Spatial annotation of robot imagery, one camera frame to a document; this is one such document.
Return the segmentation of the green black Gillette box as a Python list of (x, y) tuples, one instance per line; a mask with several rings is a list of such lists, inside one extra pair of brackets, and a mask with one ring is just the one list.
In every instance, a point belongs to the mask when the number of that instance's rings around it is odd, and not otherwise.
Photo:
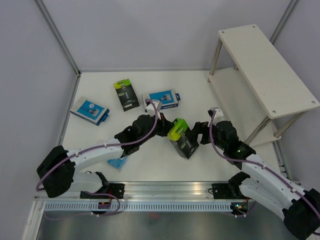
[(176, 118), (173, 127), (168, 132), (167, 138), (178, 154), (185, 159), (190, 159), (198, 149), (198, 141), (192, 138), (192, 131), (183, 118)]
[(124, 112), (140, 106), (139, 99), (128, 78), (115, 82), (113, 86)]

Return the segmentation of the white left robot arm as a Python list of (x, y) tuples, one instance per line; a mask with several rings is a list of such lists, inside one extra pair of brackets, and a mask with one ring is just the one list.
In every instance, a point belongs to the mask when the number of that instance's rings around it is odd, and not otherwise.
[(76, 183), (80, 191), (89, 191), (98, 198), (109, 193), (109, 184), (101, 172), (85, 174), (83, 169), (98, 163), (130, 156), (154, 136), (166, 137), (173, 122), (163, 113), (153, 116), (140, 115), (130, 126), (108, 139), (86, 149), (67, 150), (55, 146), (36, 169), (39, 177), (35, 189), (45, 191), (49, 198), (59, 197), (70, 191)]

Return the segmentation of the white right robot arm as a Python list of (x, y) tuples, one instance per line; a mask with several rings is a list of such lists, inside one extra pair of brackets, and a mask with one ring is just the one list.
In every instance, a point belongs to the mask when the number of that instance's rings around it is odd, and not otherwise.
[(231, 196), (243, 195), (258, 202), (277, 215), (299, 240), (319, 236), (319, 191), (306, 190), (273, 170), (252, 147), (239, 140), (230, 121), (196, 122), (191, 132), (193, 137), (201, 135), (202, 145), (212, 144), (220, 157), (240, 170), (242, 179), (228, 185)]

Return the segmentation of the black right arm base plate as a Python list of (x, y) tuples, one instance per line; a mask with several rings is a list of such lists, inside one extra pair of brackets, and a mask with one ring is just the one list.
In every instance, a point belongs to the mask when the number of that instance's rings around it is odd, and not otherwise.
[(241, 183), (213, 183), (207, 191), (215, 200), (252, 200), (251, 197), (242, 194), (240, 186)]

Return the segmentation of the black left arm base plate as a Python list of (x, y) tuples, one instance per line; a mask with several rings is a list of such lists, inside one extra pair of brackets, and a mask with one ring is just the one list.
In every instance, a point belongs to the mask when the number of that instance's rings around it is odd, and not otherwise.
[(108, 186), (102, 186), (99, 190), (94, 193), (89, 193), (87, 191), (80, 192), (81, 199), (112, 199), (113, 195), (117, 199), (123, 199), (125, 193), (124, 183), (110, 183)]

